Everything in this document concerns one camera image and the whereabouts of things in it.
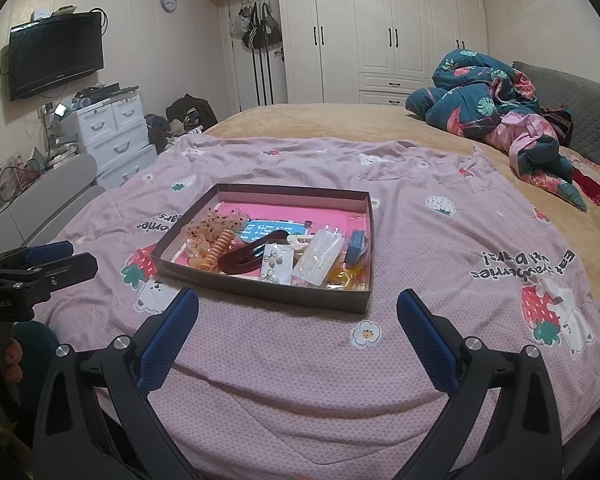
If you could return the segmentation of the person's left hand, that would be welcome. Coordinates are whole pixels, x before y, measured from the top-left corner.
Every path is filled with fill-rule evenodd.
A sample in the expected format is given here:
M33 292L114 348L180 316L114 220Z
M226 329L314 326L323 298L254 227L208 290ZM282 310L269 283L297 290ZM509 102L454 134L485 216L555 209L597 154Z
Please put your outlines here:
M22 369L20 362L22 359L22 348L20 343L15 339L12 339L9 346L5 350L6 368L4 376L6 382L9 384L18 384L22 379Z

